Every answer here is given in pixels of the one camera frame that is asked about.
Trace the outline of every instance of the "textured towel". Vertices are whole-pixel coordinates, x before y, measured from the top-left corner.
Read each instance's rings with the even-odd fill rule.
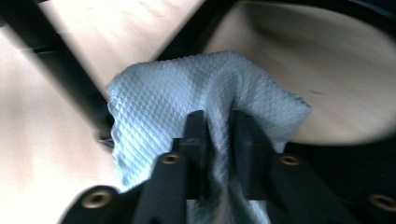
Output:
[[[213,194],[189,201],[189,223],[269,223],[265,202],[244,200],[231,172],[229,115],[233,109],[252,115],[281,152],[311,110],[301,97],[281,90],[262,69],[230,51],[135,64],[107,89],[121,190],[148,179],[155,158],[182,137],[187,115],[204,110],[216,151]]]

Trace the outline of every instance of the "screw hole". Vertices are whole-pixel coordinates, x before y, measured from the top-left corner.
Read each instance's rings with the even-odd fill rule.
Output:
[[[298,165],[300,164],[300,161],[292,156],[282,156],[279,158],[280,162],[282,162],[285,165]]]
[[[161,159],[165,164],[175,164],[178,163],[179,160],[180,158],[177,155],[166,155]]]
[[[100,208],[110,203],[111,194],[107,190],[98,190],[85,197],[81,205],[85,208]]]
[[[388,212],[396,212],[396,201],[382,194],[373,194],[368,198],[369,202],[374,206]]]

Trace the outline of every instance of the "black plastic part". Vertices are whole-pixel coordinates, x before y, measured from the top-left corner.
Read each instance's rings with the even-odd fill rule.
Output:
[[[145,184],[141,184],[130,191],[118,194],[114,188],[96,186],[82,193],[65,214],[62,224],[127,224],[130,223],[140,193]],[[82,205],[90,194],[106,191],[111,195],[111,201],[103,207],[86,208]]]
[[[271,224],[290,224],[293,223],[290,220],[289,215],[286,213],[285,209],[279,204],[275,204],[272,201],[266,202],[267,215],[270,218]]]
[[[142,192],[131,223],[186,223],[187,169],[188,162],[181,154],[162,154]]]
[[[266,200],[268,165],[275,152],[255,119],[241,111],[233,112],[233,153],[245,198]]]
[[[283,163],[284,157],[295,158],[298,163]],[[359,223],[302,158],[293,154],[276,154],[271,159],[269,176],[291,223]]]
[[[396,200],[396,138],[349,147],[288,143],[285,152],[305,158],[360,223],[396,223],[396,212],[368,203],[372,194]]]
[[[51,71],[101,138],[110,137],[107,101],[34,1],[0,0],[0,15]]]
[[[189,160],[188,199],[207,195],[210,140],[203,110],[187,116],[183,138],[177,142],[179,153]]]

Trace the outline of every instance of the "wooden floor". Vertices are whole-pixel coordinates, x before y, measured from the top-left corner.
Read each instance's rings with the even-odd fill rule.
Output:
[[[105,85],[126,66],[151,60],[200,2],[51,0],[41,6],[105,93]],[[389,38],[324,10],[241,8],[206,51],[246,55],[313,106],[293,141],[350,144],[393,130],[396,47]],[[85,188],[117,186],[113,170],[92,125],[2,27],[0,223],[56,223]]]

